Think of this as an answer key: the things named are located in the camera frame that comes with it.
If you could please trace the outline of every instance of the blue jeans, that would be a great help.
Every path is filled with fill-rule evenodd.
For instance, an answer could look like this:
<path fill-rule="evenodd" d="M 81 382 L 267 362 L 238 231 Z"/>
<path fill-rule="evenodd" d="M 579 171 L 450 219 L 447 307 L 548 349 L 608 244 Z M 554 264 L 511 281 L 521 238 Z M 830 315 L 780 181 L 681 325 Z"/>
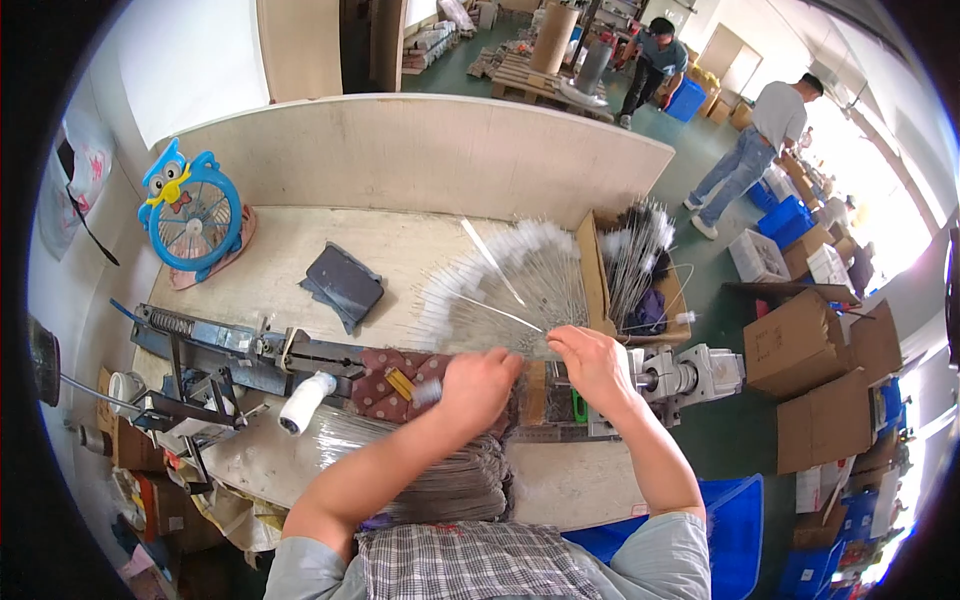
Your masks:
<path fill-rule="evenodd" d="M 727 205 L 760 181 L 763 171 L 776 157 L 777 149 L 763 141 L 756 127 L 751 125 L 743 130 L 736 138 L 733 149 L 720 158 L 697 189 L 690 192 L 690 203 L 702 206 L 710 190 L 722 180 L 727 180 L 710 204 L 700 212 L 704 225 L 716 225 Z"/>

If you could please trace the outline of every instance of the green handle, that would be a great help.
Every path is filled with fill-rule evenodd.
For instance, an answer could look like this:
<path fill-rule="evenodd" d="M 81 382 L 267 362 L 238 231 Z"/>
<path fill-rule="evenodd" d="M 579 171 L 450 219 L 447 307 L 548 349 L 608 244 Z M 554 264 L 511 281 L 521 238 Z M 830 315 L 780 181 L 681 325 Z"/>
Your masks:
<path fill-rule="evenodd" d="M 587 422 L 587 403 L 584 402 L 584 399 L 576 390 L 570 388 L 570 391 L 573 393 L 573 418 L 578 423 Z"/>

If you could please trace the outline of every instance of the hand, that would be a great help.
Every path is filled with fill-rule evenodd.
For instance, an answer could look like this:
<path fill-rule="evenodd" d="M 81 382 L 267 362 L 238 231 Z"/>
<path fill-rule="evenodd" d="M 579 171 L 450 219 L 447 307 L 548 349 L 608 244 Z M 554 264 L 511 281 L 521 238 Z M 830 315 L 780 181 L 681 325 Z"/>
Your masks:
<path fill-rule="evenodd" d="M 627 350 L 614 338 L 564 325 L 547 333 L 546 339 L 550 349 L 564 359 L 570 384 L 607 419 L 616 419 L 643 403 L 630 381 Z"/>
<path fill-rule="evenodd" d="M 437 410 L 469 438 L 486 431 L 507 406 L 523 359 L 506 348 L 486 354 L 459 354 L 446 367 L 444 394 Z"/>

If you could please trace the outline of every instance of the desk fan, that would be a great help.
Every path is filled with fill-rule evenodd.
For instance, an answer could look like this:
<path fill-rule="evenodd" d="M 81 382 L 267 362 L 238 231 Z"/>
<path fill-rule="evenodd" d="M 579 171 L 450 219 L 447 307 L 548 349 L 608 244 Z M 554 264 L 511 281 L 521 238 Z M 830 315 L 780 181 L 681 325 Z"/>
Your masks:
<path fill-rule="evenodd" d="M 199 282 L 224 255 L 240 250 L 242 210 L 213 153 L 188 161 L 179 144 L 174 138 L 144 175 L 148 195 L 136 216 L 163 262 L 196 272 Z"/>

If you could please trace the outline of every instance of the checkered apron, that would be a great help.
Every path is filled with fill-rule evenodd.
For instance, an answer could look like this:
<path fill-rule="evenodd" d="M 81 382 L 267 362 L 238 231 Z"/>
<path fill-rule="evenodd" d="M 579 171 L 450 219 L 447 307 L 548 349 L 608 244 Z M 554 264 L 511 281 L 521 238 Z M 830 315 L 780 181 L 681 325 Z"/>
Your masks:
<path fill-rule="evenodd" d="M 372 600 L 504 595 L 599 599 L 555 527 L 460 521 L 357 536 Z"/>

